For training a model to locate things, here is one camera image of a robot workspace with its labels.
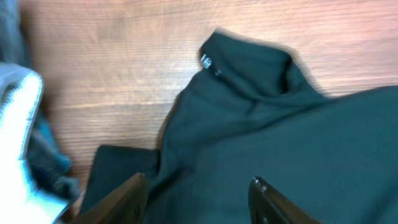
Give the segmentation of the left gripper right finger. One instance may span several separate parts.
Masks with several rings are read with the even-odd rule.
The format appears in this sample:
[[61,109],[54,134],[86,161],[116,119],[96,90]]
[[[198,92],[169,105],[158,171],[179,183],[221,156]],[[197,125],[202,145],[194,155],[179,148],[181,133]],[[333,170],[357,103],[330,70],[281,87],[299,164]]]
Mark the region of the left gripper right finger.
[[249,184],[248,204],[252,224],[320,224],[260,177]]

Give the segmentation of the black t-shirt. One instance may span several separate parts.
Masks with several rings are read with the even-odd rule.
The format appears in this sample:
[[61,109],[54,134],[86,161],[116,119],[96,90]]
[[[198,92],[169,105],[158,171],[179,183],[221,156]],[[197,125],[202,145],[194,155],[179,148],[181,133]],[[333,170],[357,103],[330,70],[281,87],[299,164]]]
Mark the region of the black t-shirt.
[[143,173],[143,223],[251,223],[260,177],[320,223],[397,222],[397,87],[318,92],[286,48],[216,31],[158,150],[102,145],[84,214]]

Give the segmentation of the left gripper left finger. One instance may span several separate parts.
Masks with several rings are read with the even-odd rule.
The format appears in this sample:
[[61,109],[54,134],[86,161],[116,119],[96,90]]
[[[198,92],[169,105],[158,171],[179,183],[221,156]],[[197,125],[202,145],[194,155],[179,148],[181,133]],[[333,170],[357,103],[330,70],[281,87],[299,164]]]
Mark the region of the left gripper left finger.
[[142,224],[149,183],[136,173],[71,224]]

